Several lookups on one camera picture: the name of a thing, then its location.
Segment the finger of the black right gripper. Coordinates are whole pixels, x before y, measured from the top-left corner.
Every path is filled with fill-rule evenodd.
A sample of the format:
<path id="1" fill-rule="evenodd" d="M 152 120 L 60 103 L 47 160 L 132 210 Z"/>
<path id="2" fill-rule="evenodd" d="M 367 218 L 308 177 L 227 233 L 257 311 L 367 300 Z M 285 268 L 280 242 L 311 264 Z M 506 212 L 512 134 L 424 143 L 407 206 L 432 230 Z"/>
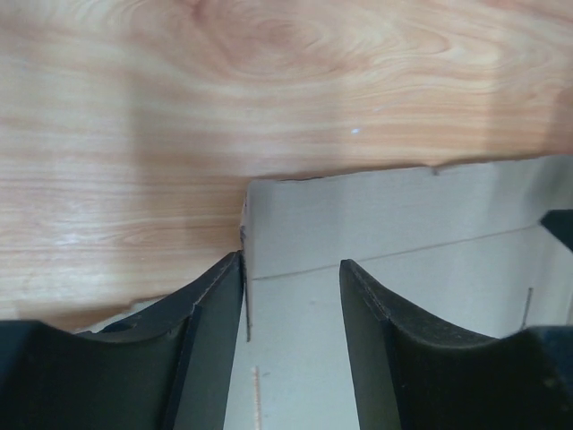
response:
<path id="1" fill-rule="evenodd" d="M 540 224 L 570 251 L 573 250 L 573 210 L 547 211 Z"/>

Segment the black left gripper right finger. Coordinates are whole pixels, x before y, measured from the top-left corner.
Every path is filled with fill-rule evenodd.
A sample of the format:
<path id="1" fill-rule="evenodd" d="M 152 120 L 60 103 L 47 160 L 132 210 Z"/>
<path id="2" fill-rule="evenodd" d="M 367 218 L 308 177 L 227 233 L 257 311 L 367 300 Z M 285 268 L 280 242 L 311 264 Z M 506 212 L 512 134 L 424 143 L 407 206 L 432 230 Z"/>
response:
<path id="1" fill-rule="evenodd" d="M 572 330 L 502 339 L 456 326 L 344 260 L 339 283 L 362 429 L 569 429 Z"/>

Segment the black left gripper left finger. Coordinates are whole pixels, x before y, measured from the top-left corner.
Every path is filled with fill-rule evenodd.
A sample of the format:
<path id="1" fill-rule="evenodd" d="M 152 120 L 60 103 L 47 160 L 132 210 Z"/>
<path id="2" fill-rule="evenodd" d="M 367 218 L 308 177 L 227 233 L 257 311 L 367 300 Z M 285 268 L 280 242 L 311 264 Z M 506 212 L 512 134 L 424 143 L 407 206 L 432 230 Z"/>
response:
<path id="1" fill-rule="evenodd" d="M 2 428 L 222 428 L 243 294 L 234 252 L 101 331 L 2 322 Z"/>

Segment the brown cardboard box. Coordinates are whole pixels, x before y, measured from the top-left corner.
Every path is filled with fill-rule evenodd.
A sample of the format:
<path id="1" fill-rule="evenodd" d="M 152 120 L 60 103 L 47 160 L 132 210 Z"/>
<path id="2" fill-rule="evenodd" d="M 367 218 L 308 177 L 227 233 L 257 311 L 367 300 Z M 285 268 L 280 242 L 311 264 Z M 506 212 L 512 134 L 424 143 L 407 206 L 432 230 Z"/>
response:
<path id="1" fill-rule="evenodd" d="M 247 303 L 227 429 L 356 429 L 338 271 L 356 261 L 440 318 L 501 338 L 572 320 L 567 155 L 248 185 Z"/>

